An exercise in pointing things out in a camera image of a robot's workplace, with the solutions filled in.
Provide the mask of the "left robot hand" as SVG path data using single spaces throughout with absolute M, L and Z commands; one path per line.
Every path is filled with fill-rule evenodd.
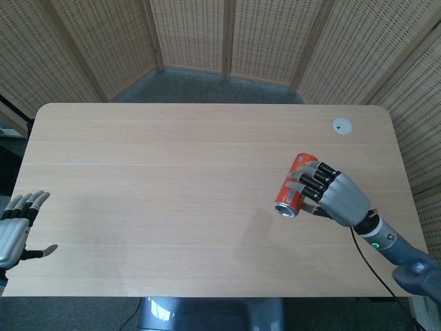
M 1 213 L 1 271 L 15 267 L 20 261 L 41 259 L 57 248 L 52 244 L 42 250 L 27 250 L 26 243 L 39 210 L 48 200 L 49 192 L 37 191 L 13 197 Z

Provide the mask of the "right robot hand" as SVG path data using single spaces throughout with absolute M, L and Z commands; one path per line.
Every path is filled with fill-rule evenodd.
M 286 187 L 316 203 L 304 209 L 309 213 L 319 212 L 347 228 L 362 223 L 369 214 L 369 198 L 345 173 L 323 161 L 310 161 L 288 178 Z

